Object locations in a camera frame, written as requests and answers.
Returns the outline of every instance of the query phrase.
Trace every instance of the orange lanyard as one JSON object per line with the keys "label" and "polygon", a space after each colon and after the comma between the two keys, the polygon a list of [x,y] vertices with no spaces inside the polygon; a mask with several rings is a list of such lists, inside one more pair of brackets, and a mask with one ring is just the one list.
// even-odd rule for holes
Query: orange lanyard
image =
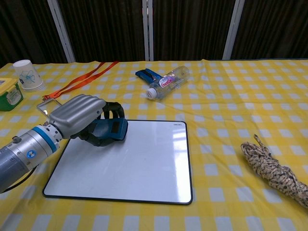
{"label": "orange lanyard", "polygon": [[104,74],[105,72],[107,72],[108,70],[110,70],[113,66],[115,66],[119,61],[115,61],[113,62],[112,64],[110,64],[106,69],[104,69],[102,72],[100,73],[97,73],[93,76],[91,76],[95,71],[97,71],[104,63],[100,63],[98,65],[98,67],[96,67],[94,70],[90,71],[89,73],[86,73],[82,76],[79,76],[75,79],[73,79],[69,84],[67,84],[64,88],[60,89],[60,90],[57,90],[55,91],[54,93],[51,93],[49,95],[44,95],[43,96],[43,100],[47,100],[47,99],[50,99],[50,98],[58,98],[60,95],[62,94],[65,94],[65,93],[68,93],[72,90],[75,90],[75,89],[78,89],[78,88],[81,88],[85,85],[87,85],[88,83],[91,83],[92,81],[96,80],[99,76],[101,76],[102,74]]}

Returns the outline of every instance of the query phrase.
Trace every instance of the water bottle label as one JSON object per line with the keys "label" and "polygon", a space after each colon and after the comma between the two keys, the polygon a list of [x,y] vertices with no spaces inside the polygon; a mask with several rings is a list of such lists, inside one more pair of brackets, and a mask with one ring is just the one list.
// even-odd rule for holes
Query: water bottle label
{"label": "water bottle label", "polygon": [[170,83],[174,81],[174,78],[171,76],[167,76],[159,80],[159,85],[164,88],[165,86],[168,86]]}

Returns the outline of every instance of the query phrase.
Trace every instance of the white paper cup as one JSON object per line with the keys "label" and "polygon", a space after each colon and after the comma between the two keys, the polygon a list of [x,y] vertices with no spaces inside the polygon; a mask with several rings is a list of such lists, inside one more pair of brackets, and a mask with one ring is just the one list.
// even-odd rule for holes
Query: white paper cup
{"label": "white paper cup", "polygon": [[13,64],[17,77],[25,91],[36,91],[44,86],[44,81],[28,59]]}

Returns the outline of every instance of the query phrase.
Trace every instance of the black cable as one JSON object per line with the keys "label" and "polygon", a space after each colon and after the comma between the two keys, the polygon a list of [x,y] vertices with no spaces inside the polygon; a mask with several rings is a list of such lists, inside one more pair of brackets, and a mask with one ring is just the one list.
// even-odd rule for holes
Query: black cable
{"label": "black cable", "polygon": [[32,173],[34,172],[34,170],[35,170],[36,168],[37,168],[37,166],[35,166],[35,167],[31,170],[31,172],[30,172],[25,178],[23,178],[20,182],[18,182],[17,184],[15,184],[15,185],[13,185],[13,186],[7,188],[7,189],[4,190],[2,193],[8,192],[8,191],[10,191],[10,190],[16,188],[18,185],[21,185],[22,183],[24,183],[24,182],[32,175]]}

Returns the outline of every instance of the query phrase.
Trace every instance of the table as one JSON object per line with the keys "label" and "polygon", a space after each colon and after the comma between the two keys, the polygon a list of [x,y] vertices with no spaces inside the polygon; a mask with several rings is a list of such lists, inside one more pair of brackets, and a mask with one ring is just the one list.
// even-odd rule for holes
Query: table
{"label": "table", "polygon": [[[36,110],[42,95],[96,67],[88,64],[35,65],[45,88],[23,92],[24,100],[0,112],[1,145],[45,118]],[[189,82],[161,102],[145,98],[148,86],[135,76],[150,68],[165,74],[179,65]],[[0,77],[13,77],[12,64]],[[129,119],[183,120],[187,123],[192,167],[191,205],[47,199],[42,188],[61,149],[24,184],[0,194],[2,230],[305,230],[307,210],[256,176],[240,145],[253,134],[282,165],[308,183],[308,60],[128,62],[59,98],[78,94],[117,101]]]}

